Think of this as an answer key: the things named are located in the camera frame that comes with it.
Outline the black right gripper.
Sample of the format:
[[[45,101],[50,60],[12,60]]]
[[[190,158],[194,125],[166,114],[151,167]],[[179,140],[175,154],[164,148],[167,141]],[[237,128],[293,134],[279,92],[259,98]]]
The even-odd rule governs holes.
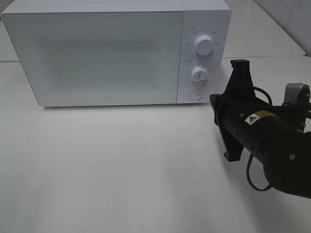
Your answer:
[[[210,96],[210,103],[214,111],[214,121],[218,126],[225,146],[224,156],[229,162],[239,161],[244,146],[225,127],[236,128],[233,120],[240,119],[245,111],[259,106],[272,106],[270,95],[259,87],[253,86],[250,74],[250,61],[235,59],[230,61],[233,68],[229,84],[222,94]]]

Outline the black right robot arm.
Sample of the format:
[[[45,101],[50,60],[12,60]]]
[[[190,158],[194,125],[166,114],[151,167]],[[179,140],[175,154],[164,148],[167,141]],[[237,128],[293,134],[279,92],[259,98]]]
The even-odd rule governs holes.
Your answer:
[[[263,165],[268,188],[304,198],[311,196],[311,89],[304,83],[286,85],[284,102],[274,106],[271,98],[256,96],[250,62],[231,60],[232,73],[222,94],[210,96],[225,158],[239,161],[247,149],[250,158]]]

